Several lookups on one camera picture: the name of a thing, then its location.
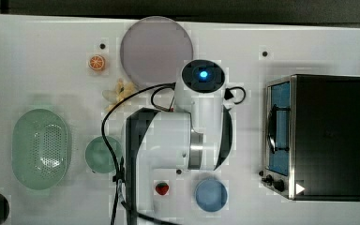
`white table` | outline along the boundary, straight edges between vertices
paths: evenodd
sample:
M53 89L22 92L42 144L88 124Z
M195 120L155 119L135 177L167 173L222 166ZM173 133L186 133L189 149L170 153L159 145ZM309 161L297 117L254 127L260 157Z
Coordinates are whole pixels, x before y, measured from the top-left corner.
M100 135L108 104L101 96L126 78L119 59L122 36L135 21L0 15L0 193L10 202L6 224L109 224L114 184L95 174L84 160L86 145ZM216 172L157 171L168 196L154 195L159 217L182 224L360 224L360 202L289 202L260 183L263 167L263 87L294 73L360 75L360 29L181 22L191 36L194 58L217 61L230 83L247 89L246 101L232 111L233 150ZM108 46L109 68L92 76L86 62ZM109 122L119 137L124 119L145 106L133 99ZM72 161L65 178L50 192L33 192L11 170L11 134L20 116L38 105L53 110L70 126ZM204 213L192 198L199 179L216 176L229 201L215 214ZM125 224L119 208L117 223Z

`toaster oven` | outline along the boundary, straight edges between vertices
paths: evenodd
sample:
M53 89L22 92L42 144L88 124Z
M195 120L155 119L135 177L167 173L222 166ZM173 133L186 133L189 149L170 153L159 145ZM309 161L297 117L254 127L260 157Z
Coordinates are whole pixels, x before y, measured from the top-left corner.
M360 202L360 77L266 85L262 182L296 201Z

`green cup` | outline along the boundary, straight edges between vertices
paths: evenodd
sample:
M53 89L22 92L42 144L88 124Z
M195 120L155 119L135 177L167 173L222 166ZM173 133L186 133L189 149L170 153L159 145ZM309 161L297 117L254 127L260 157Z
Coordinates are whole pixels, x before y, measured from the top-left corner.
M112 137L107 137L107 140L112 147L119 164L122 158L121 144ZM95 138L87 145L85 158L87 165L93 172L110 173L115 171L113 157L105 144L103 137Z

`orange fruit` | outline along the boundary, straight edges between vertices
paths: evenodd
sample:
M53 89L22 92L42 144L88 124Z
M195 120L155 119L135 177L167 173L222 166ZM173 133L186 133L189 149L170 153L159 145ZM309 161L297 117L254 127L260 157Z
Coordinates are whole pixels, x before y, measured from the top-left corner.
M105 67L105 59L101 55L93 55L89 60L89 67L93 70L103 70Z

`green colander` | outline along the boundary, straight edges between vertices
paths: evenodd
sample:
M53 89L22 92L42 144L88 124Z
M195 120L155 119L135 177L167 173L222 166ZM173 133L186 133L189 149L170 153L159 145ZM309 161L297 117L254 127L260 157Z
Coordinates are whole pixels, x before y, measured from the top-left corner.
M68 130L55 113L37 109L24 114L13 130L12 169L26 187L56 185L69 164Z

